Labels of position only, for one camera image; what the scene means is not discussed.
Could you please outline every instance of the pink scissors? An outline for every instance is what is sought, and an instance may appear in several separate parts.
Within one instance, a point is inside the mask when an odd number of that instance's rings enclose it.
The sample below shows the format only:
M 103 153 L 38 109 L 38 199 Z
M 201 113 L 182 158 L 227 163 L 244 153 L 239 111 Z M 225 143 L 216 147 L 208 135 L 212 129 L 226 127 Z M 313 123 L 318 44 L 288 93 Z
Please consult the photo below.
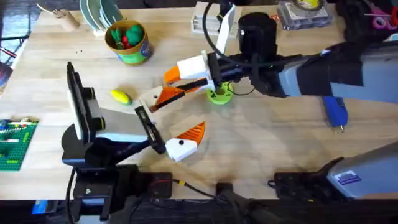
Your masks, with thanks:
M 391 21 L 390 14 L 386 14 L 379 7 L 371 3 L 369 0 L 363 0 L 363 1 L 369 6 L 369 8 L 371 9 L 371 13 L 375 16 L 372 21 L 372 25 L 374 28 L 388 29 L 388 30 L 397 29 L 397 26 L 395 26 Z

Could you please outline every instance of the blue object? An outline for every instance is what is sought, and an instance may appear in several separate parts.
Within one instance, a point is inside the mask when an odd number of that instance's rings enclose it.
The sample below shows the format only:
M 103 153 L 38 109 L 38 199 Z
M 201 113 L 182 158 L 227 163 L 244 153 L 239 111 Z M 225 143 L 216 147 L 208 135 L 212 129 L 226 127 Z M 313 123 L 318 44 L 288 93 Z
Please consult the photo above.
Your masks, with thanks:
M 0 120 L 0 130 L 6 130 L 8 128 L 8 122 L 10 122 L 10 120 Z
M 340 97 L 324 96 L 323 104 L 332 127 L 340 127 L 344 132 L 344 127 L 348 122 L 348 112 L 344 100 Z
M 36 203 L 33 205 L 32 214 L 44 214 L 45 208 L 47 208 L 47 200 L 37 200 Z

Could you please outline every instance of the black cable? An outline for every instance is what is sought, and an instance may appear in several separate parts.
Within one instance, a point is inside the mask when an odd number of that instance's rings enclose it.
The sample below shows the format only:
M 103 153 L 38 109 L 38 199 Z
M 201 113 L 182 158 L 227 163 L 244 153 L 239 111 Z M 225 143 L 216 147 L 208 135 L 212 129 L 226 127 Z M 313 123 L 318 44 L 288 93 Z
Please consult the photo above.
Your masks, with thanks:
M 247 93 L 235 93 L 234 91 L 232 91 L 232 90 L 229 88 L 229 85 L 230 85 L 231 83 L 232 83 L 232 81 L 228 83 L 227 89 L 228 89 L 228 91 L 230 91 L 232 94 L 234 94 L 234 95 L 236 95 L 236 96 L 246 96 L 246 95 L 252 93 L 252 92 L 256 89 L 256 87 L 253 87 L 253 89 L 252 89 L 251 91 L 247 92 Z
M 295 61 L 298 61 L 298 60 L 309 59 L 309 58 L 312 58 L 312 57 L 319 56 L 319 54 L 306 55 L 306 56 L 301 55 L 301 56 L 293 57 L 293 58 L 289 58 L 289 59 L 278 60 L 278 61 L 275 61 L 275 62 L 259 63 L 259 64 L 245 63 L 245 62 L 239 62 L 239 61 L 233 60 L 233 59 L 229 58 L 228 56 L 226 56 L 225 54 L 223 54 L 222 52 L 220 52 L 217 49 L 216 45 L 210 39 L 209 33 L 207 31 L 206 19 L 207 19 L 207 14 L 208 14 L 212 4 L 213 4 L 212 2 L 209 2 L 209 4 L 207 4 L 207 6 L 205 8 L 205 11 L 203 13 L 203 19 L 202 19 L 203 33 L 204 33 L 205 38 L 206 38 L 208 44 L 210 45 L 211 49 L 214 52 L 216 52 L 216 54 L 218 54 L 220 56 L 220 59 L 222 59 L 222 60 L 225 60 L 225 61 L 227 61 L 229 63 L 234 63 L 236 65 L 240 65 L 242 67 L 252 68 L 252 67 L 270 67 L 270 66 L 285 65 L 285 64 L 287 64 L 289 62 L 295 62 Z
M 144 199 L 140 198 L 140 199 L 138 200 L 138 202 L 136 203 L 136 207 L 134 208 L 134 210 L 133 210 L 133 211 L 131 212 L 131 214 L 130 214 L 129 224 L 131 223 L 131 219 L 132 219 L 133 215 L 135 214 L 136 210 L 138 209 L 138 207 L 140 206 L 140 204 L 142 203 L 143 200 L 144 200 Z
M 72 172 L 70 173 L 68 187 L 67 187 L 67 196 L 66 196 L 66 199 L 65 199 L 65 201 L 66 201 L 66 211 L 67 211 L 67 220 L 68 220 L 69 224 L 75 224 L 73 222 L 72 214 L 70 213 L 70 191 L 71 191 L 71 188 L 72 188 L 73 178 L 75 177 L 75 172 L 76 172 L 76 168 L 73 168 Z
M 217 196 L 214 196 L 214 195 L 211 195 L 211 194 L 209 194 L 209 193 L 206 193 L 206 192 L 204 192 L 204 191 L 202 191 L 202 190 L 199 190 L 199 189 L 197 189 L 196 187 L 194 187 L 194 186 L 192 186 L 192 185 L 190 185 L 190 184 L 188 184 L 188 183 L 186 183 L 186 182 L 184 182 L 184 181 L 177 180 L 177 179 L 173 179 L 173 182 L 178 183 L 178 184 L 183 183 L 183 184 L 181 184 L 181 185 L 184 185 L 184 186 L 188 187 L 189 189 L 193 190 L 194 192 L 197 192 L 197 193 L 202 194 L 202 195 L 207 196 L 207 197 L 211 197 L 211 198 L 214 198 L 214 199 L 218 199 Z

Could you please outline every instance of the yellow object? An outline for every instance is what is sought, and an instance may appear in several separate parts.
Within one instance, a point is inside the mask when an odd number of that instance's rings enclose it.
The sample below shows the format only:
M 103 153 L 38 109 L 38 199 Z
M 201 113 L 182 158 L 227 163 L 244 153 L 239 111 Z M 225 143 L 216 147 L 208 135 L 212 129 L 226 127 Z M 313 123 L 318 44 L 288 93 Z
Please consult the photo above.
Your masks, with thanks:
M 120 90 L 112 90 L 111 94 L 115 100 L 124 105 L 130 105 L 132 103 L 132 99 L 130 98 L 130 96 Z
M 319 6 L 319 0 L 300 0 L 300 2 L 305 2 L 311 5 L 312 8 L 316 8 Z

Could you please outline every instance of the wooden tabletop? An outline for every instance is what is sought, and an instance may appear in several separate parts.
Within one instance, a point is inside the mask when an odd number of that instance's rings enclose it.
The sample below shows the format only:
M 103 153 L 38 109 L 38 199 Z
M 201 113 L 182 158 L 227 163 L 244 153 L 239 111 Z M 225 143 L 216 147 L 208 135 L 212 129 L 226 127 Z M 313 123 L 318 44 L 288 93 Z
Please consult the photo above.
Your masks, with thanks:
M 276 6 L 244 7 L 243 14 L 276 14 Z M 123 16 L 141 22 L 155 53 L 145 64 L 129 67 L 94 37 L 81 13 L 72 12 L 81 26 L 66 33 L 57 21 L 42 13 L 21 60 L 0 99 L 0 118 L 30 116 L 40 121 L 19 172 L 0 172 L 0 199 L 62 199 L 71 167 L 62 163 L 61 137 L 72 124 L 67 102 L 66 66 L 71 61 L 84 86 L 95 88 L 100 106 L 133 113 L 120 105 L 110 90 L 119 88 L 133 98 L 162 84 L 164 73 L 176 61 L 210 48 L 201 34 L 192 34 L 193 8 L 130 9 Z M 314 54 L 343 41 L 344 22 L 321 29 L 277 31 L 279 53 Z M 227 54 L 238 51 L 231 40 Z M 236 92 L 251 89 L 247 80 Z M 173 162 L 147 148 L 123 163 L 142 170 L 169 171 L 199 189 L 214 192 L 217 181 L 234 184 L 237 193 L 251 198 L 275 198 L 267 180 L 282 170 L 316 170 L 339 156 L 355 156 L 393 142 L 398 135 L 398 106 L 346 99 L 349 125 L 345 133 L 328 126 L 319 97 L 273 98 L 254 92 L 234 96 L 227 105 L 213 105 L 203 93 L 194 93 L 156 112 L 165 136 L 180 134 L 188 125 L 206 121 L 198 152 Z M 173 198 L 204 198 L 175 185 Z

